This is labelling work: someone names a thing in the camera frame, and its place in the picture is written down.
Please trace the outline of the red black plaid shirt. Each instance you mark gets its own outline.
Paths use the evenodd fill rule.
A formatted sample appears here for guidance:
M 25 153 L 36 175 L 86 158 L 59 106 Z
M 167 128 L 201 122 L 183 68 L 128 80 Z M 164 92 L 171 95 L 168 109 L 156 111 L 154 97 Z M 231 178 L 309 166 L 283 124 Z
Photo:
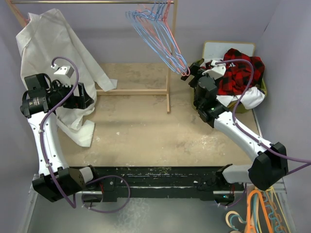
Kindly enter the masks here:
M 245 59 L 249 61 L 254 68 L 254 77 L 250 87 L 258 86 L 265 71 L 265 65 L 259 57 L 249 57 L 236 49 L 229 49 L 224 55 L 223 60 Z M 218 95 L 236 96 L 241 95 L 245 90 L 251 77 L 251 68 L 245 62 L 233 62 L 226 64 L 224 76 L 218 78 L 215 82 L 218 86 Z

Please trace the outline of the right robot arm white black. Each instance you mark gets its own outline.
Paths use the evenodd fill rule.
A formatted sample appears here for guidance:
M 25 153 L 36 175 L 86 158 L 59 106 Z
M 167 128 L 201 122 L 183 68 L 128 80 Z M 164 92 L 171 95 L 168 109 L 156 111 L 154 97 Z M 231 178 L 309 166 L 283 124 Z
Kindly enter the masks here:
M 286 148 L 251 131 L 216 99 L 215 80 L 201 68 L 202 62 L 190 65 L 190 74 L 194 76 L 189 82 L 194 92 L 193 105 L 203 122 L 228 136 L 252 161 L 251 165 L 223 167 L 216 184 L 221 190 L 227 190 L 233 183 L 252 183 L 265 191 L 288 174 Z

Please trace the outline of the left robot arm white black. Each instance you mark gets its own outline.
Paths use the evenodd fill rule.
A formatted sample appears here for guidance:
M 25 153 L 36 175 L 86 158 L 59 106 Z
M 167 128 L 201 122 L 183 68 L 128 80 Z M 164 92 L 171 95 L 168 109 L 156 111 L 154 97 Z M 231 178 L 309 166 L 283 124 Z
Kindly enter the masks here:
M 55 202 L 87 188 L 100 185 L 94 168 L 69 167 L 60 145 L 56 124 L 56 108 L 85 109 L 94 101 L 83 83 L 65 85 L 52 81 L 45 73 L 25 78 L 28 90 L 22 96 L 21 113 L 31 126 L 39 159 L 39 177 L 32 182 L 34 190 Z

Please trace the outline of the pink hanger holding white garment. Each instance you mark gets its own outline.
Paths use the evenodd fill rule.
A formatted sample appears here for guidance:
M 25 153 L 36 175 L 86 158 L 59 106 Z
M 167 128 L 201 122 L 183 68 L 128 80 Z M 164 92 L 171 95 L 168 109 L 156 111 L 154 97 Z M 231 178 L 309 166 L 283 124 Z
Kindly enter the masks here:
M 22 27 L 27 26 L 27 24 L 31 21 L 30 18 L 24 15 L 13 3 L 11 3 L 12 11 L 14 16 L 17 18 L 18 22 Z

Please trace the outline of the beige plastic hanger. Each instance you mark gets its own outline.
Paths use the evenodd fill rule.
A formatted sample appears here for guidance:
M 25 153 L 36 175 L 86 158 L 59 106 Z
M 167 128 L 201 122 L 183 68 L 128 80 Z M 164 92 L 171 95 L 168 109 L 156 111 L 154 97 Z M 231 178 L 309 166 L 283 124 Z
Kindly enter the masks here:
M 228 211 L 225 215 L 225 223 L 231 229 L 231 233 L 241 233 L 235 223 L 243 224 L 246 226 L 246 221 L 236 211 Z

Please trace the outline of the orange plastic hanger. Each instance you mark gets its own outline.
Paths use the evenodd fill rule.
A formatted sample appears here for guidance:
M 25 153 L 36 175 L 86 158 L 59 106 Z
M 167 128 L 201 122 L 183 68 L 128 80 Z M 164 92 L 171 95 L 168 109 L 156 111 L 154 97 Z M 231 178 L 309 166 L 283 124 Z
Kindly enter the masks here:
M 261 192 L 257 189 L 252 190 L 246 199 L 246 227 L 245 233 L 262 233 L 259 215 L 263 214 L 263 221 L 266 224 L 267 231 L 273 233 L 272 224 L 270 222 L 266 204 Z

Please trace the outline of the wooden clothes rack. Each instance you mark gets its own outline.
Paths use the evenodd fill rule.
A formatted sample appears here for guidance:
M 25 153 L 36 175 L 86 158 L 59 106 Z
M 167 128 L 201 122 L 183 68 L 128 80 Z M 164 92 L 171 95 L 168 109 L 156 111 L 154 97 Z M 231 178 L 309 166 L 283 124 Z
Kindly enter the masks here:
M 159 0 L 8 0 L 7 4 L 21 26 L 25 26 L 26 20 L 16 7 L 17 4 L 161 4 Z M 165 96 L 167 98 L 167 113 L 170 107 L 170 80 L 171 72 L 168 71 L 166 87 L 164 89 L 113 89 L 110 91 L 97 90 L 98 96 Z

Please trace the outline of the green laundry basket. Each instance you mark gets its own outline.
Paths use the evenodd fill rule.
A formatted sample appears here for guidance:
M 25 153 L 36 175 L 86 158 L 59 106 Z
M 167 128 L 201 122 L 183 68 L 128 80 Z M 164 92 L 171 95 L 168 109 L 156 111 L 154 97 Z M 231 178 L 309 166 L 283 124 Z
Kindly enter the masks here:
M 211 92 L 208 96 L 242 113 L 265 99 L 266 93 L 261 87 L 264 71 L 265 65 L 258 57 L 213 60 L 204 67 L 200 62 L 193 63 L 190 73 L 194 78 L 189 85 L 195 87 L 200 78 L 207 78 L 210 84 L 207 89 Z

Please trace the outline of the white clothes in basket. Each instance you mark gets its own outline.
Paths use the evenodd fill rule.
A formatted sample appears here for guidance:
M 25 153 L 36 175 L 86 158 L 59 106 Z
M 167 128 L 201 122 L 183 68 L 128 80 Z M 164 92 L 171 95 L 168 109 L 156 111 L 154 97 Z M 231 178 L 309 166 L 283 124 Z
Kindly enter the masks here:
M 230 104 L 235 105 L 241 95 L 231 96 L 231 95 L 217 95 L 217 100 L 228 107 Z M 249 88 L 243 95 L 240 105 L 246 110 L 253 109 L 260 105 L 265 99 L 265 92 L 257 87 Z

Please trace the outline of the whiteboard with wooden frame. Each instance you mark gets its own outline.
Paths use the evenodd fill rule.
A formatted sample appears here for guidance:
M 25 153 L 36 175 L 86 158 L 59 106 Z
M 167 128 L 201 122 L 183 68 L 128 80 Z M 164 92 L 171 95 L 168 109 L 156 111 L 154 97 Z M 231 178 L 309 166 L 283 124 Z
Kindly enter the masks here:
M 253 56 L 256 44 L 248 42 L 206 41 L 203 47 L 202 58 L 207 60 L 222 59 L 230 49 L 236 49 L 247 56 Z

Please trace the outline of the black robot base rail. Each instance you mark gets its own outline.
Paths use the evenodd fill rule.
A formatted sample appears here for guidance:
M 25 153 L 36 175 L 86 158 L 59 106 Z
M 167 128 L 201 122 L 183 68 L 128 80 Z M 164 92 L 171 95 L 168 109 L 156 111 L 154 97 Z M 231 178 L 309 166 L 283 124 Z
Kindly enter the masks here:
M 227 183 L 221 166 L 96 166 L 93 184 L 85 191 L 103 202 L 118 198 L 200 199 L 231 203 L 243 184 Z

